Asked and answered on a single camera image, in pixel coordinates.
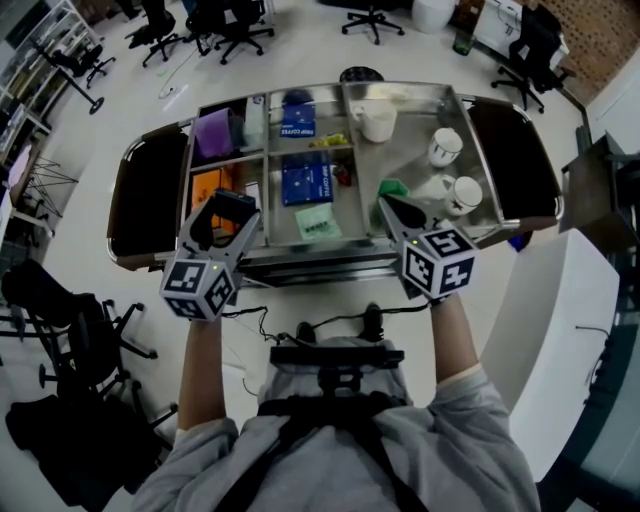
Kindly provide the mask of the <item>black floor stand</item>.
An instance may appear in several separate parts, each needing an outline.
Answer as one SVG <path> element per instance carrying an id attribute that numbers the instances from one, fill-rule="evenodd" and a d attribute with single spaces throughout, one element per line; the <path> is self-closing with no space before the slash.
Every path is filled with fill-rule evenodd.
<path id="1" fill-rule="evenodd" d="M 100 110 L 102 105 L 104 104 L 104 98 L 100 97 L 97 100 L 93 99 L 85 90 L 83 90 L 80 85 L 66 72 L 64 71 L 58 64 L 55 63 L 54 59 L 45 51 L 44 47 L 36 43 L 32 40 L 34 48 L 37 53 L 44 58 L 44 60 L 49 63 L 53 68 L 55 68 L 63 77 L 63 79 L 76 91 L 78 91 L 83 98 L 85 98 L 90 104 L 89 113 L 94 115 L 96 112 Z"/>

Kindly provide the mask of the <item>person's right shoe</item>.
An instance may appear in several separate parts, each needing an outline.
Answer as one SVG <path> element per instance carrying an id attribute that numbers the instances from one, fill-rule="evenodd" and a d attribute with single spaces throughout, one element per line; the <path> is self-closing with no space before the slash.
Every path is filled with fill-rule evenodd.
<path id="1" fill-rule="evenodd" d="M 371 343 L 384 339 L 383 314 L 376 303 L 370 303 L 363 315 L 363 331 L 360 337 Z"/>

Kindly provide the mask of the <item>dark metal desk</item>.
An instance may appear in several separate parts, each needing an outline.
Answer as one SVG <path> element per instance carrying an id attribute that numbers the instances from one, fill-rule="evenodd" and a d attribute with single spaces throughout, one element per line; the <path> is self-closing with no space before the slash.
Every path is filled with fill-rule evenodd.
<path id="1" fill-rule="evenodd" d="M 605 134 L 562 172 L 563 231 L 579 230 L 605 256 L 640 247 L 640 152 Z"/>

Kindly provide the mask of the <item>white slim packet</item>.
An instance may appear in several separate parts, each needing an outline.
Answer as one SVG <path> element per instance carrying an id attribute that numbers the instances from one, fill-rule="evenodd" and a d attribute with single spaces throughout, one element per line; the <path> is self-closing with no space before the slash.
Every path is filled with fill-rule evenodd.
<path id="1" fill-rule="evenodd" d="M 265 97 L 262 95 L 247 99 L 243 127 L 244 151 L 259 150 L 263 147 L 264 104 Z"/>

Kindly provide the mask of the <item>blue coffee box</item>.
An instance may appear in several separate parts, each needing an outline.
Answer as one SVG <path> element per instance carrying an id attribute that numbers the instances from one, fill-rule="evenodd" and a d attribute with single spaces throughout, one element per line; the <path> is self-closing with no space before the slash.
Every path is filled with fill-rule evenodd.
<path id="1" fill-rule="evenodd" d="M 316 112 L 313 104 L 286 104 L 283 106 L 281 137 L 307 138 L 315 135 Z"/>
<path id="2" fill-rule="evenodd" d="M 326 152 L 283 155 L 281 166 L 284 206 L 333 201 L 332 169 Z"/>

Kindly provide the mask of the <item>white round stool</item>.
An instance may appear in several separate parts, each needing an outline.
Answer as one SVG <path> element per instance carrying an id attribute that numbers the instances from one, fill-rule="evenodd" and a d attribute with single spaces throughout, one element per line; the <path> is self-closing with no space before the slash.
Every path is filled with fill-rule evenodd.
<path id="1" fill-rule="evenodd" d="M 449 23 L 456 5 L 457 0 L 413 0 L 412 21 L 422 33 L 438 33 Z"/>

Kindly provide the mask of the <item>person's right forearm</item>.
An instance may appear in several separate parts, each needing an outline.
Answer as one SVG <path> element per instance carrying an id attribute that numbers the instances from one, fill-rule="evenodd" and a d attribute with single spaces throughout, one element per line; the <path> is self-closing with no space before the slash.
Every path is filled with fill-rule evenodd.
<path id="1" fill-rule="evenodd" d="M 458 294 L 431 308 L 436 383 L 459 380 L 480 368 L 470 325 Z"/>

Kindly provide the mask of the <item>white mug striped print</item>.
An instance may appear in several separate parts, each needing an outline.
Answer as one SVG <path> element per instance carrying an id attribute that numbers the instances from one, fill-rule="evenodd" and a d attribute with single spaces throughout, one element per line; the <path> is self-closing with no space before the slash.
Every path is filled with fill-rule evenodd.
<path id="1" fill-rule="evenodd" d="M 450 165 L 463 149 L 460 135 L 452 128 L 440 128 L 432 136 L 428 150 L 428 160 L 435 168 Z"/>

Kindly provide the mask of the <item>black tub faucet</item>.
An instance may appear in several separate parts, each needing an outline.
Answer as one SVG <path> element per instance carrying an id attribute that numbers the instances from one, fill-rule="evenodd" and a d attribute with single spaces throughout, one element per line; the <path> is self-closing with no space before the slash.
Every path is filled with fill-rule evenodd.
<path id="1" fill-rule="evenodd" d="M 577 325 L 575 327 L 576 330 L 584 330 L 584 331 L 593 331 L 593 332 L 597 332 L 597 333 L 601 333 L 604 335 L 604 345 L 603 345 L 603 349 L 598 357 L 598 359 L 596 360 L 596 362 L 594 363 L 594 366 L 591 370 L 591 373 L 587 379 L 587 384 L 588 384 L 588 389 L 592 390 L 596 379 L 599 375 L 599 372 L 601 370 L 601 367 L 604 363 L 606 363 L 609 359 L 610 359 L 610 352 L 611 352 L 611 346 L 612 346 L 612 342 L 611 342 L 611 335 L 610 332 L 604 328 L 600 328 L 600 327 L 594 327 L 594 326 L 582 326 L 582 325 Z"/>

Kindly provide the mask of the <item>purple packet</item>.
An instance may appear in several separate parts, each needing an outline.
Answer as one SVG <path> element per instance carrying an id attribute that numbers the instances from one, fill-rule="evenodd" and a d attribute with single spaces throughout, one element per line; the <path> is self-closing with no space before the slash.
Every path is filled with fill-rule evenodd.
<path id="1" fill-rule="evenodd" d="M 229 124 L 232 115 L 230 108 L 223 108 L 197 120 L 195 138 L 203 158 L 224 157 L 232 153 L 234 146 Z"/>

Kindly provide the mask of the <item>white cabinet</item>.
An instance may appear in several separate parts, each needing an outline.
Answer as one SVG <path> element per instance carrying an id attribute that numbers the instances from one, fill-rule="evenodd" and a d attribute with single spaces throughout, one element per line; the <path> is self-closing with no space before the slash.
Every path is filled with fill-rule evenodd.
<path id="1" fill-rule="evenodd" d="M 517 0 L 485 0 L 474 29 L 475 38 L 491 50 L 508 57 L 510 46 L 521 36 L 526 7 Z M 551 19 L 550 11 L 542 4 L 527 8 L 543 19 Z"/>

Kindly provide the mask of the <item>person's grey sweater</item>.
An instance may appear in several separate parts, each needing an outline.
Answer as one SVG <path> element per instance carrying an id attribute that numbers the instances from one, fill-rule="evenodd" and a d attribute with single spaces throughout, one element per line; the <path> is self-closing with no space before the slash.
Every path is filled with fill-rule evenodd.
<path id="1" fill-rule="evenodd" d="M 365 377 L 365 393 L 400 405 L 374 423 L 394 474 L 417 496 L 409 512 L 540 512 L 528 463 L 509 433 L 499 393 L 480 366 L 412 404 L 400 370 Z M 252 464 L 275 445 L 286 420 L 257 416 L 181 432 L 164 464 L 141 486 L 132 512 L 215 512 Z M 247 507 L 230 512 L 400 512 L 390 478 L 353 437 L 314 430 L 278 456 Z"/>

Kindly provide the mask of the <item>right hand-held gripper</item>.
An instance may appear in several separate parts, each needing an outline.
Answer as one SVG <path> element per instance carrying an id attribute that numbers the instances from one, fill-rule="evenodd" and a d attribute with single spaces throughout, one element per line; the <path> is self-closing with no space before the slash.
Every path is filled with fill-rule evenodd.
<path id="1" fill-rule="evenodd" d="M 476 245 L 453 224 L 424 231 L 427 216 L 402 197 L 378 197 L 385 232 L 398 255 L 392 264 L 407 296 L 443 299 L 469 285 Z"/>

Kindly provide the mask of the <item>pale green packet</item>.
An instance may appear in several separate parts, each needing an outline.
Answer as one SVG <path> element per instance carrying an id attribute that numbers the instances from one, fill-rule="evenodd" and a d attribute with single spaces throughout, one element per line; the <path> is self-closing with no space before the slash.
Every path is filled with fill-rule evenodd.
<path id="1" fill-rule="evenodd" d="M 329 203 L 302 209 L 295 214 L 295 218 L 301 238 L 305 242 L 342 237 L 342 231 Z"/>

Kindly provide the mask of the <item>white storage shelving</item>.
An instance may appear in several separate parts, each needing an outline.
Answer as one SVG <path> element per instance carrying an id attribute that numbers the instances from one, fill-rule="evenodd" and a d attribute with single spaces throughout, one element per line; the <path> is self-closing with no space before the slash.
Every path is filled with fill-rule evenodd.
<path id="1" fill-rule="evenodd" d="M 99 38 L 73 0 L 38 0 L 13 33 L 10 56 L 0 64 L 0 109 L 22 105 L 45 120 L 68 87 L 61 73 L 73 71 L 49 63 L 39 51 L 80 63 Z"/>

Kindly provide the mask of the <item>orange box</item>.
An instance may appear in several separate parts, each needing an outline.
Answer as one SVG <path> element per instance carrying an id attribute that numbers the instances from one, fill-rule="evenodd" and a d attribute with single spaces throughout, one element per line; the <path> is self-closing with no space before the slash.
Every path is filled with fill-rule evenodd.
<path id="1" fill-rule="evenodd" d="M 235 164 L 218 167 L 207 172 L 194 175 L 192 178 L 191 211 L 195 211 L 211 197 L 217 189 L 234 190 Z M 224 235 L 235 233 L 236 226 L 231 220 L 213 215 L 211 227 Z"/>

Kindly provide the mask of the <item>person's left forearm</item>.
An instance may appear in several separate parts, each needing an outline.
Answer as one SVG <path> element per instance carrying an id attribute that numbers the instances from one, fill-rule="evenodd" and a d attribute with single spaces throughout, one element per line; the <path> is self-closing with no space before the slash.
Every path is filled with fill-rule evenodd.
<path id="1" fill-rule="evenodd" d="M 178 428 L 188 431 L 225 417 L 221 319 L 192 321 L 181 377 Z"/>

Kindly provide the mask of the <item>stainless steel service cart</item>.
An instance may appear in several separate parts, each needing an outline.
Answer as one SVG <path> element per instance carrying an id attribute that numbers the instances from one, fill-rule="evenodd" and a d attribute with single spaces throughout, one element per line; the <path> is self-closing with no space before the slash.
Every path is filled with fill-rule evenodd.
<path id="1" fill-rule="evenodd" d="M 125 150 L 112 195 L 108 253 L 128 270 L 156 270 L 172 256 L 179 229 L 191 210 L 194 175 L 235 164 L 234 189 L 256 184 L 263 223 L 253 248 L 241 261 L 252 283 L 288 286 L 386 276 L 394 254 L 376 212 L 379 184 L 401 180 L 418 199 L 432 176 L 428 147 L 436 130 L 452 128 L 463 149 L 446 168 L 481 186 L 483 200 L 458 217 L 480 248 L 556 225 L 564 212 L 558 180 L 542 140 L 526 111 L 507 101 L 456 93 L 452 87 L 420 82 L 360 82 L 302 86 L 262 94 L 263 147 L 246 155 L 202 159 L 196 154 L 195 118 L 141 135 Z M 388 100 L 397 109 L 393 136 L 368 141 L 356 127 L 355 101 Z M 283 106 L 315 106 L 316 135 L 280 136 Z M 323 135 L 342 131 L 349 144 L 310 148 Z M 293 206 L 281 197 L 281 157 L 326 152 L 331 164 L 352 166 L 352 185 L 335 184 L 333 214 L 342 237 L 305 242 Z"/>

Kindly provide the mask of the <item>black round stool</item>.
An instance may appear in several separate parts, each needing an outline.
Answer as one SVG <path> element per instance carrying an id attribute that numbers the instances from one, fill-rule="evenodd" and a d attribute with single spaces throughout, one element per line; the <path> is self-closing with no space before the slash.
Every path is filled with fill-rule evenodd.
<path id="1" fill-rule="evenodd" d="M 383 82 L 384 77 L 375 69 L 366 66 L 352 66 L 341 72 L 342 83 Z"/>

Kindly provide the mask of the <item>white mug star print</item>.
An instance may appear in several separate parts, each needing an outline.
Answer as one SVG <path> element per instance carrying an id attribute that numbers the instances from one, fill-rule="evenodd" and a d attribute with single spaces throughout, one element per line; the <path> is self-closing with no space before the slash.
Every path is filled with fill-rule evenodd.
<path id="1" fill-rule="evenodd" d="M 468 176 L 454 178 L 446 175 L 442 180 L 446 188 L 444 207 L 450 215 L 464 216 L 481 204 L 483 192 L 475 179 Z"/>

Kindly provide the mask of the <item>dark navy packet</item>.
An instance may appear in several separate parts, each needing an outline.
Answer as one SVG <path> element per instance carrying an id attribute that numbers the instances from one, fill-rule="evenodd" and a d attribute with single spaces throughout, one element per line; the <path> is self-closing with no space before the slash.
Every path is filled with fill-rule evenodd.
<path id="1" fill-rule="evenodd" d="M 244 225 L 257 211 L 253 197 L 218 188 L 214 195 L 214 214 L 223 220 Z"/>

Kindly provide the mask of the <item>yellow snack packet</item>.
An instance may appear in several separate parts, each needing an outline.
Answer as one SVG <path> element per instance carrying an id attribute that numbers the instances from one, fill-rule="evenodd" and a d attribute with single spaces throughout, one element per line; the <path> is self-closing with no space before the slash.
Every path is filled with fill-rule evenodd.
<path id="1" fill-rule="evenodd" d="M 310 148 L 329 148 L 349 144 L 349 139 L 342 131 L 323 135 L 309 143 Z"/>

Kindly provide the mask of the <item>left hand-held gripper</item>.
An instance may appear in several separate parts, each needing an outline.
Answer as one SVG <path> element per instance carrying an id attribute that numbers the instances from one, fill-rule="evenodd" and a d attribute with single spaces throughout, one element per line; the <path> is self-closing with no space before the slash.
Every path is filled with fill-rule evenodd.
<path id="1" fill-rule="evenodd" d="M 212 227 L 216 208 L 212 195 L 189 215 L 179 231 L 175 255 L 165 266 L 160 295 L 178 317 L 217 320 L 236 300 L 243 281 L 237 267 L 253 246 L 261 212 L 255 211 L 223 247 L 216 243 Z"/>

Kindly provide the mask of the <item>black office chair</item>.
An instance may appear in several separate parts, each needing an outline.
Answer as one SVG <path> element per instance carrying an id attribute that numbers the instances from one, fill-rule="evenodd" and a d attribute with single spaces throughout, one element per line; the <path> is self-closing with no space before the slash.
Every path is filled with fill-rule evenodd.
<path id="1" fill-rule="evenodd" d="M 186 28 L 195 37 L 201 56 L 210 53 L 210 47 L 203 47 L 201 38 L 213 35 L 217 39 L 213 49 L 226 50 L 219 59 L 221 65 L 228 63 L 229 55 L 240 45 L 250 45 L 258 56 L 264 49 L 255 38 L 275 36 L 275 30 L 267 28 L 264 17 L 267 14 L 265 0 L 196 0 L 194 10 L 187 17 Z"/>
<path id="2" fill-rule="evenodd" d="M 560 74 L 551 66 L 551 60 L 562 46 L 562 28 L 559 20 L 543 5 L 535 9 L 522 8 L 520 37 L 510 44 L 507 66 L 500 66 L 499 75 L 506 74 L 510 80 L 495 80 L 492 88 L 511 87 L 520 92 L 522 106 L 528 109 L 528 99 L 538 104 L 540 114 L 545 106 L 535 94 L 562 89 L 567 78 L 576 77 L 576 72 L 560 66 Z"/>
<path id="3" fill-rule="evenodd" d="M 53 52 L 52 58 L 56 65 L 71 70 L 75 78 L 85 76 L 86 86 L 90 89 L 94 78 L 98 74 L 106 76 L 107 72 L 105 71 L 105 67 L 116 61 L 115 57 L 101 60 L 100 57 L 103 50 L 103 45 L 96 45 L 91 48 L 87 48 L 80 57 L 65 55 L 61 50 L 56 50 Z"/>
<path id="4" fill-rule="evenodd" d="M 379 27 L 386 27 L 397 32 L 398 36 L 404 36 L 405 31 L 402 27 L 391 23 L 387 20 L 386 15 L 383 13 L 383 4 L 386 0 L 367 0 L 367 10 L 365 13 L 360 12 L 348 12 L 348 23 L 341 27 L 341 33 L 348 35 L 349 30 L 358 26 L 368 26 L 373 32 L 373 43 L 376 46 L 381 44 Z"/>
<path id="5" fill-rule="evenodd" d="M 12 320 L 18 328 L 33 326 L 30 335 L 41 340 L 53 367 L 51 375 L 45 367 L 39 368 L 39 382 L 56 383 L 60 397 L 75 400 L 95 393 L 109 377 L 116 383 L 126 382 L 130 373 L 123 366 L 123 349 L 143 359 L 158 358 L 156 351 L 123 337 L 134 314 L 144 311 L 142 303 L 132 304 L 119 316 L 113 300 L 73 293 L 31 259 L 4 274 L 0 292 L 10 307 L 28 314 L 22 320 L 14 313 Z"/>
<path id="6" fill-rule="evenodd" d="M 147 23 L 128 34 L 126 39 L 129 40 L 130 49 L 149 47 L 149 54 L 142 62 L 142 67 L 147 68 L 148 61 L 156 54 L 160 54 L 162 60 L 167 62 L 167 47 L 184 42 L 185 38 L 174 31 L 176 20 L 166 9 L 165 0 L 141 0 L 141 5 Z"/>
<path id="7" fill-rule="evenodd" d="M 165 415 L 149 419 L 132 388 L 133 403 L 118 396 L 88 396 L 66 401 L 49 395 L 15 402 L 5 416 L 8 432 L 38 467 L 63 502 L 86 512 L 103 512 L 113 495 L 133 495 L 153 473 L 172 444 L 156 428 L 178 412 L 171 403 Z"/>

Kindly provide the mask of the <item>black chest harness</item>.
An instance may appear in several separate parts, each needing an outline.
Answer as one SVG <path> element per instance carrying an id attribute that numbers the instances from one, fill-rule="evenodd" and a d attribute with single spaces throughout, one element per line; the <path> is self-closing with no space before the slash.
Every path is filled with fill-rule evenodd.
<path id="1" fill-rule="evenodd" d="M 374 391 L 360 391 L 363 373 L 359 370 L 322 368 L 317 397 L 291 396 L 269 400 L 260 407 L 260 416 L 286 417 L 274 443 L 231 486 L 214 512 L 246 512 L 254 501 L 267 473 L 298 441 L 315 430 L 332 426 L 348 432 L 375 461 L 389 479 L 401 512 L 429 512 L 416 493 L 402 481 L 392 467 L 374 417 L 388 409 L 404 406 L 397 397 Z"/>

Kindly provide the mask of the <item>black waist pack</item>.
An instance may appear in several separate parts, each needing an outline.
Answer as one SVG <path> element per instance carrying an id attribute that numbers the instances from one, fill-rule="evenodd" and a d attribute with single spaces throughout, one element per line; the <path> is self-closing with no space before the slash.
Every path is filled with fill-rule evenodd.
<path id="1" fill-rule="evenodd" d="M 300 365 L 319 367 L 372 366 L 374 368 L 397 368 L 404 360 L 400 350 L 377 347 L 272 347 L 270 363 L 276 365 Z"/>

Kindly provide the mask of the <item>large plain white mug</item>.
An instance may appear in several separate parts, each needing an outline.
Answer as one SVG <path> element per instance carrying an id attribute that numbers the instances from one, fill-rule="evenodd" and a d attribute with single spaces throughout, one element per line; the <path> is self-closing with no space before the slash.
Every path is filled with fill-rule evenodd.
<path id="1" fill-rule="evenodd" d="M 388 100 L 355 101 L 350 106 L 356 127 L 370 142 L 385 143 L 393 136 L 397 109 Z"/>

